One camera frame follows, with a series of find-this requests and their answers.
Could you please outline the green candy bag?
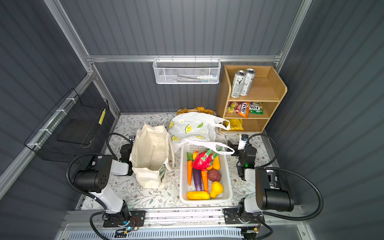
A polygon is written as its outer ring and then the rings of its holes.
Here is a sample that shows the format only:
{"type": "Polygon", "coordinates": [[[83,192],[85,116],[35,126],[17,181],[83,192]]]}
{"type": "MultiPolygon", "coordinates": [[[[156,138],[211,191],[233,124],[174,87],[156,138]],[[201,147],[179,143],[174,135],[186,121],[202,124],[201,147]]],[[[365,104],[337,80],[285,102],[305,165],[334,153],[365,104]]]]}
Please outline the green candy bag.
{"type": "Polygon", "coordinates": [[[263,115],[264,114],[264,109],[263,109],[262,103],[260,103],[260,102],[252,102],[252,103],[250,103],[249,113],[250,114],[255,114],[255,115],[263,115]]]}

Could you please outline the white plastic produce basket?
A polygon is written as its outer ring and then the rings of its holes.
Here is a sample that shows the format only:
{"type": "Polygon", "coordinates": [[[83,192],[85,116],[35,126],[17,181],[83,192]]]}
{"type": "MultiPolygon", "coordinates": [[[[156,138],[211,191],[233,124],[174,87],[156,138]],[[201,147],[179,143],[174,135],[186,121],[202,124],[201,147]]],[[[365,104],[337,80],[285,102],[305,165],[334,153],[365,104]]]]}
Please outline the white plastic produce basket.
{"type": "Polygon", "coordinates": [[[187,205],[223,204],[233,198],[227,156],[199,145],[181,150],[180,199],[187,205]]]}

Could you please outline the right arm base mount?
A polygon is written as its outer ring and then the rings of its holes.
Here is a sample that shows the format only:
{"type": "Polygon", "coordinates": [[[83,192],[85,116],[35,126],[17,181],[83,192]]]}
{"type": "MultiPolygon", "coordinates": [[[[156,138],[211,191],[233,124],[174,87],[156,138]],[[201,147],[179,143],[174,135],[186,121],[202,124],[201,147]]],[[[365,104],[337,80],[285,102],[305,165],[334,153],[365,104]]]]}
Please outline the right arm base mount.
{"type": "Polygon", "coordinates": [[[240,213],[238,208],[225,208],[222,210],[227,225],[260,225],[265,219],[261,215],[254,216],[252,213],[240,213]]]}

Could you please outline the orange pink candy bag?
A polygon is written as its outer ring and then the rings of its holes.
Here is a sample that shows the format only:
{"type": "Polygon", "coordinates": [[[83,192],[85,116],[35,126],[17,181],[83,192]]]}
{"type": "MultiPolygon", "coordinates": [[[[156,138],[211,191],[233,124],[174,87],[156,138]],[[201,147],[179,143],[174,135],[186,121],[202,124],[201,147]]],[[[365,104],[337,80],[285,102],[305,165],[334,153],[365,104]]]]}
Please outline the orange pink candy bag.
{"type": "Polygon", "coordinates": [[[241,117],[249,117],[250,102],[229,102],[227,105],[227,113],[236,113],[241,117]]]}

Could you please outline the white lemon-print plastic bag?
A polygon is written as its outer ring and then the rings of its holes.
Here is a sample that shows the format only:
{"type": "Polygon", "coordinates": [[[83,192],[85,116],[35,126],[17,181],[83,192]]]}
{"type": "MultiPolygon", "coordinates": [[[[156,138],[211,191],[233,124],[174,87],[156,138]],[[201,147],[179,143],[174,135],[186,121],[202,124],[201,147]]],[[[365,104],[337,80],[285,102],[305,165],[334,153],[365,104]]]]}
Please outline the white lemon-print plastic bag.
{"type": "Polygon", "coordinates": [[[211,149],[219,155],[232,155],[235,153],[233,148],[215,141],[215,129],[228,131],[230,126],[230,122],[223,118],[191,112],[174,117],[170,122],[168,133],[174,151],[178,151],[184,145],[196,145],[211,149]]]}

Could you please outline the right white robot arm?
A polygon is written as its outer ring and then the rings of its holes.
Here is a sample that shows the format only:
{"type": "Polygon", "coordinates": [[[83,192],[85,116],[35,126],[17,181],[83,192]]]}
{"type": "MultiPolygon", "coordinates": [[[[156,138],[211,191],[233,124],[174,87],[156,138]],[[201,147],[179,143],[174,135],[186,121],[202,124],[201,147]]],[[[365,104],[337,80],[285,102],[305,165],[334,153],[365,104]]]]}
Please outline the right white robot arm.
{"type": "Polygon", "coordinates": [[[238,146],[234,156],[238,158],[239,177],[255,184],[255,195],[243,198],[238,205],[238,214],[255,213],[259,210],[291,212],[294,200],[286,175],[276,170],[267,170],[255,166],[257,149],[251,145],[238,146]]]}

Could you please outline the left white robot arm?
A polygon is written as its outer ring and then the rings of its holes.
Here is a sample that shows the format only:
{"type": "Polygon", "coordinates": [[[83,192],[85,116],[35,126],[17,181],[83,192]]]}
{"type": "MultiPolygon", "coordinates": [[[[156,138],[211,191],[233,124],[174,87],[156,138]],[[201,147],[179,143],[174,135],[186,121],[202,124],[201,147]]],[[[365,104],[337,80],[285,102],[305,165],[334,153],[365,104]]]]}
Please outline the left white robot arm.
{"type": "Polygon", "coordinates": [[[72,189],[99,203],[104,213],[127,214],[127,204],[109,186],[109,178],[132,173],[132,163],[128,161],[118,161],[112,155],[83,153],[69,162],[66,180],[72,189]]]}

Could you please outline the cream canvas tote bag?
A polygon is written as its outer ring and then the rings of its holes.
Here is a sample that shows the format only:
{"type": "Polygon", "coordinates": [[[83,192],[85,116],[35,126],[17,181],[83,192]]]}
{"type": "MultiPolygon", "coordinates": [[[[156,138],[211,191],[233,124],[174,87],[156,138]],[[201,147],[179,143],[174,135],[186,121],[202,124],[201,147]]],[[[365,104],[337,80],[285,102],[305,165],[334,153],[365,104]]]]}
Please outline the cream canvas tote bag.
{"type": "Polygon", "coordinates": [[[130,162],[138,183],[145,189],[165,187],[167,173],[175,167],[175,152],[165,126],[145,124],[137,131],[130,162]]]}

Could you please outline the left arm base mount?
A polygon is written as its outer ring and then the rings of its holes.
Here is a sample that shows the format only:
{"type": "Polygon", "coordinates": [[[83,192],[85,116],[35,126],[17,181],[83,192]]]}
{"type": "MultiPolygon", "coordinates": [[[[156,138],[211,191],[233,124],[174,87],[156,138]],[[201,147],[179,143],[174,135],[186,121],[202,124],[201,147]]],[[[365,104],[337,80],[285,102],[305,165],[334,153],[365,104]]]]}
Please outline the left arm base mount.
{"type": "Polygon", "coordinates": [[[139,228],[144,225],[146,211],[130,211],[117,214],[103,214],[104,228],[139,228]]]}

